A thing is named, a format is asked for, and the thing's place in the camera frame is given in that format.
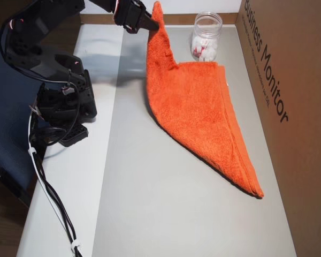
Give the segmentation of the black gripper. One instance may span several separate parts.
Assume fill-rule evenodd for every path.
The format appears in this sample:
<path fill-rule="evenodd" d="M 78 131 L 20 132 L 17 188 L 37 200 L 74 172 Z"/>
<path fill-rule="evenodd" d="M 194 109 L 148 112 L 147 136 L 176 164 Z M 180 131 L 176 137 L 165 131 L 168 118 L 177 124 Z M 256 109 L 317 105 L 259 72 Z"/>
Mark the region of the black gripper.
<path fill-rule="evenodd" d="M 136 34 L 141 28 L 148 31 L 159 30 L 158 22 L 152 19 L 141 1 L 116 1 L 113 19 L 116 25 L 123 26 L 130 34 Z"/>

